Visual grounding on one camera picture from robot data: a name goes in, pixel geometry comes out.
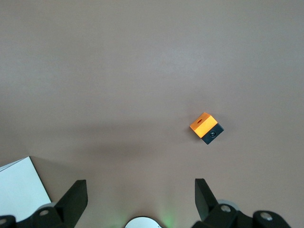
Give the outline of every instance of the screw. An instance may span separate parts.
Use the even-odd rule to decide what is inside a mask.
[[[262,212],[260,215],[261,215],[261,217],[262,217],[263,219],[265,219],[265,220],[267,220],[267,221],[271,221],[271,220],[272,220],[271,215],[269,215],[269,214],[266,213],[266,212]]]
[[[215,137],[217,134],[215,132],[210,132],[210,136],[213,138]]]
[[[220,208],[222,209],[223,212],[230,212],[231,211],[230,207],[228,207],[227,205],[223,205]]]
[[[40,216],[44,216],[48,214],[48,210],[43,210],[42,212],[39,213]]]
[[[3,225],[3,224],[6,223],[6,222],[7,222],[6,218],[0,219],[0,225]]]

